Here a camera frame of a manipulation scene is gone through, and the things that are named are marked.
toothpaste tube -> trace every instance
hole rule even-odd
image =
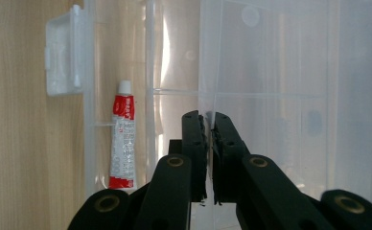
[[[113,105],[109,189],[136,190],[135,104],[131,82],[122,80]]]

transparent plastic container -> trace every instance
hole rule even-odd
[[[372,201],[372,0],[85,0],[86,195],[106,187],[111,108],[131,80],[138,185],[181,116],[227,114],[251,153],[305,194]],[[193,229],[239,229],[235,206],[194,204]]]

plastic lid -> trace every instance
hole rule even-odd
[[[120,86],[118,87],[118,94],[131,94],[131,81],[130,80],[121,80]]]

clear plastic box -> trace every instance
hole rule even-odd
[[[303,193],[340,188],[372,201],[372,0],[86,0],[84,9],[87,196],[107,185],[111,107],[118,82],[131,80],[139,186],[181,138],[181,116],[198,109],[208,127],[214,112],[230,116],[250,152]],[[193,226],[239,229],[233,205],[212,200],[196,205]]]

white tube cap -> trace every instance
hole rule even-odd
[[[120,86],[118,87],[118,94],[130,95],[131,94],[131,81],[121,80]]]

